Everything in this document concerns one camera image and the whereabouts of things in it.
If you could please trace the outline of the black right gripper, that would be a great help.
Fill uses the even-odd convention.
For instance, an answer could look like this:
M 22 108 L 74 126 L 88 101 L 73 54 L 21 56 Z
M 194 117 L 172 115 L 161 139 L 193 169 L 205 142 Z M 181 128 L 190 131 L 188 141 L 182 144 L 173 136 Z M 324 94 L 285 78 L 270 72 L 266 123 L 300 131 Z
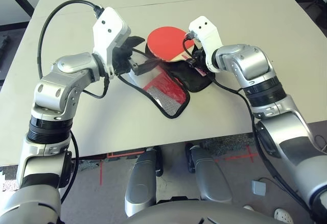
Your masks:
M 204 49 L 198 48 L 198 47 L 194 47 L 194 49 L 192 50 L 192 65 L 196 68 L 207 68 L 206 62 L 205 62 L 205 58 L 206 58 L 206 54 Z

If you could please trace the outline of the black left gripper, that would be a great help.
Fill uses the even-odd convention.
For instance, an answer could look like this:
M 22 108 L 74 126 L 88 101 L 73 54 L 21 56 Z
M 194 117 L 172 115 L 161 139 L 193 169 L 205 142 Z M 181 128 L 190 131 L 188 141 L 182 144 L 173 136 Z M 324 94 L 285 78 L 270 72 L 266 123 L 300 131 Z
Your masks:
M 145 39 L 140 36 L 130 36 L 121 47 L 113 49 L 113 70 L 115 75 L 122 75 L 133 70 L 137 76 L 140 76 L 150 72 L 159 64 L 158 60 L 148 60 L 143 64 L 137 65 L 132 60 L 133 52 L 141 52 L 136 47 L 144 42 Z

